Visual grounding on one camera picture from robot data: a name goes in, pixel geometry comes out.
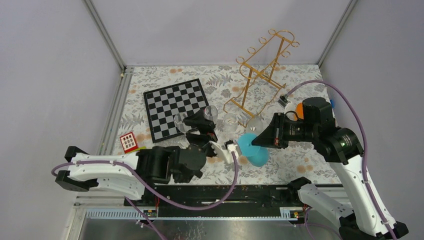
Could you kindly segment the clear champagne flute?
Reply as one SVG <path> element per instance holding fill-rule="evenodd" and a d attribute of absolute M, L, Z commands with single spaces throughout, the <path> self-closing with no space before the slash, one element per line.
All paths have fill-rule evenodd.
<path fill-rule="evenodd" d="M 180 112 L 177 113 L 174 116 L 174 124 L 176 126 L 176 128 L 183 133 L 183 139 L 179 142 L 179 145 L 182 149 L 186 149 L 189 146 L 189 142 L 186 138 L 186 133 L 188 130 L 190 130 L 191 128 L 189 126 L 187 126 L 184 123 L 184 119 L 187 117 L 188 115 L 185 112 Z"/>

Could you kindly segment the teal wine glass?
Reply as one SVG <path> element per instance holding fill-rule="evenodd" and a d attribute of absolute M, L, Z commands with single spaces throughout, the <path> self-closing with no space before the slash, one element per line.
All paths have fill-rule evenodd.
<path fill-rule="evenodd" d="M 269 151 L 265 147 L 253 145 L 257 136 L 254 133 L 244 133 L 237 140 L 243 156 L 255 167 L 264 166 L 269 159 Z"/>

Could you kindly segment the orange wine glass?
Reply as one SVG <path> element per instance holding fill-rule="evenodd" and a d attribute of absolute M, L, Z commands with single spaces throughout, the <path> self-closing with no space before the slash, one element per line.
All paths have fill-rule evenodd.
<path fill-rule="evenodd" d="M 304 119 L 303 103 L 299 103 L 295 108 L 294 119 L 302 121 Z"/>

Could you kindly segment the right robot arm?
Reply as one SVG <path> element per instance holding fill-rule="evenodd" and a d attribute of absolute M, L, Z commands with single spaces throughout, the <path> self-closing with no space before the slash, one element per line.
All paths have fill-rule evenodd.
<path fill-rule="evenodd" d="M 321 192 L 305 177 L 289 183 L 287 201 L 310 206 L 337 227 L 343 240 L 395 240 L 408 234 L 385 208 L 368 170 L 357 135 L 336 125 L 332 107 L 322 97 L 302 102 L 303 118 L 291 120 L 275 113 L 269 126 L 253 141 L 254 146 L 285 149 L 289 142 L 309 142 L 337 174 L 350 201 L 346 206 Z"/>

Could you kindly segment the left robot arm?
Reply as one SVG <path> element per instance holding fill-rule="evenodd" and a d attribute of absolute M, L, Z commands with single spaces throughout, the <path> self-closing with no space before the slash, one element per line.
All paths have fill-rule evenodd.
<path fill-rule="evenodd" d="M 155 200 L 155 184 L 189 183 L 203 176 L 208 157 L 216 154 L 215 123 L 202 110 L 183 119 L 189 127 L 187 147 L 154 146 L 122 155 L 90 155 L 76 146 L 67 148 L 66 163 L 52 171 L 63 189 L 88 192 L 91 189 L 121 194 L 148 206 Z"/>

